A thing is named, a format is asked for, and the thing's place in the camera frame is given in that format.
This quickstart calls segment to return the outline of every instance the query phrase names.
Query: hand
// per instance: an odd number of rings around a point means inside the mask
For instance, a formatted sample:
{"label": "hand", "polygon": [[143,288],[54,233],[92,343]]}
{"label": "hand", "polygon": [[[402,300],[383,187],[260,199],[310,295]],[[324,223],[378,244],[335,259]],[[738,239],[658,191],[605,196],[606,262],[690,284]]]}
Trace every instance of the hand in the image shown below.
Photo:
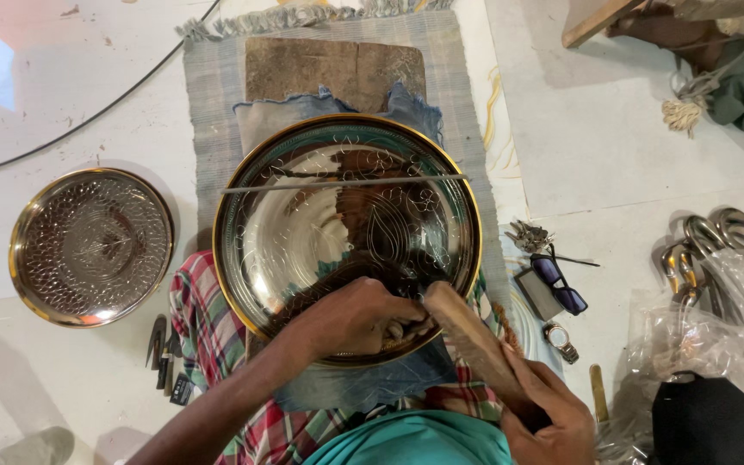
{"label": "hand", "polygon": [[590,410],[545,364],[523,360],[509,345],[502,349],[530,399],[553,424],[531,434],[509,409],[501,416],[510,455],[518,465],[593,465],[594,420]]}
{"label": "hand", "polygon": [[293,333],[316,358],[336,353],[380,352],[384,330],[394,318],[423,321],[427,312],[416,301],[390,294],[384,285],[361,277],[309,307],[282,331]]}

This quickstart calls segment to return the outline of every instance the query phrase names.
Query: white floor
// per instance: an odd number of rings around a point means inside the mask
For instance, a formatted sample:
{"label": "white floor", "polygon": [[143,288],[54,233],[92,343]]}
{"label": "white floor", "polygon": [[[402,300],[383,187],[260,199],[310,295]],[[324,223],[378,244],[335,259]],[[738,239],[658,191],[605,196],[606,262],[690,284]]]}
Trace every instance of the white floor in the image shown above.
{"label": "white floor", "polygon": [[[221,14],[272,4],[222,0]],[[0,161],[98,111],[176,44],[173,26],[210,5],[0,0]],[[603,367],[613,392],[628,311],[664,285],[651,254],[666,243],[669,222],[721,205],[744,210],[744,134],[709,121],[693,141],[667,132],[659,105],[670,96],[670,54],[604,37],[563,50],[566,8],[561,0],[458,0],[454,9],[482,131],[488,121],[494,127],[487,168],[499,222],[532,217],[558,232],[560,253],[603,265],[563,266],[590,308],[557,319],[581,354],[564,368],[565,379],[590,403],[589,365]],[[1,65],[7,50],[10,68]],[[150,324],[168,310],[163,287],[119,322],[63,329],[13,297],[6,248],[16,216],[39,189],[102,165],[135,171],[164,193],[179,225],[172,267],[193,251],[194,155],[181,56],[83,132],[0,170],[0,449],[61,425],[77,438],[69,463],[110,464],[179,410],[142,366]]]}

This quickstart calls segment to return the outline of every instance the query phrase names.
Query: sunglasses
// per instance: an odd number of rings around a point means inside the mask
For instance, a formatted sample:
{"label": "sunglasses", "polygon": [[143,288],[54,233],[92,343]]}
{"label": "sunglasses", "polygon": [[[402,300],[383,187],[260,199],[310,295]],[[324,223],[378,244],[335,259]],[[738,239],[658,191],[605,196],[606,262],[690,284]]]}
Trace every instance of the sunglasses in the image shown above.
{"label": "sunglasses", "polygon": [[[534,253],[530,256],[532,269],[536,272],[539,279],[544,281],[544,284],[550,288],[553,297],[559,301],[559,304],[565,310],[574,315],[584,312],[587,309],[587,302],[581,298],[581,295],[575,289],[567,285],[567,280],[564,279],[559,265],[555,262],[555,248],[553,244],[550,244],[548,249],[550,250],[550,255]],[[555,287],[559,282],[561,282],[561,286]]]}

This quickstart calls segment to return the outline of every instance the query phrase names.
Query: black bag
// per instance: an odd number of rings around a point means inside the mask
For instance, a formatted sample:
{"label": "black bag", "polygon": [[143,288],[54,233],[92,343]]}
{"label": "black bag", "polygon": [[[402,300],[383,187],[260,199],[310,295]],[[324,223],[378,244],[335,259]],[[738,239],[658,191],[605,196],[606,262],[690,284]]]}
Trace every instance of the black bag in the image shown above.
{"label": "black bag", "polygon": [[744,393],[727,378],[663,382],[653,401],[661,465],[744,465]]}

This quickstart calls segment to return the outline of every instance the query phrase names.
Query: steel plate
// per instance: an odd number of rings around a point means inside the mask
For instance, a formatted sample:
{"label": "steel plate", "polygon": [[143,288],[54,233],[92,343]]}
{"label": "steel plate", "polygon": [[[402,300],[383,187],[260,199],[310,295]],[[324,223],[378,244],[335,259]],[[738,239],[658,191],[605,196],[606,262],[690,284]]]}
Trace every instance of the steel plate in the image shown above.
{"label": "steel plate", "polygon": [[[419,132],[394,121],[342,113],[302,121],[256,147],[227,187],[312,184],[223,195],[214,224],[217,275],[229,304],[264,339],[325,294],[360,276],[419,297],[434,280],[461,295],[481,260],[481,222],[465,180],[318,188],[325,180],[460,174]],[[410,353],[435,328],[373,356],[321,363],[369,366]]]}
{"label": "steel plate", "polygon": [[129,314],[160,284],[174,225],[160,194],[123,170],[67,174],[45,187],[13,228],[9,266],[42,318],[92,328]]}

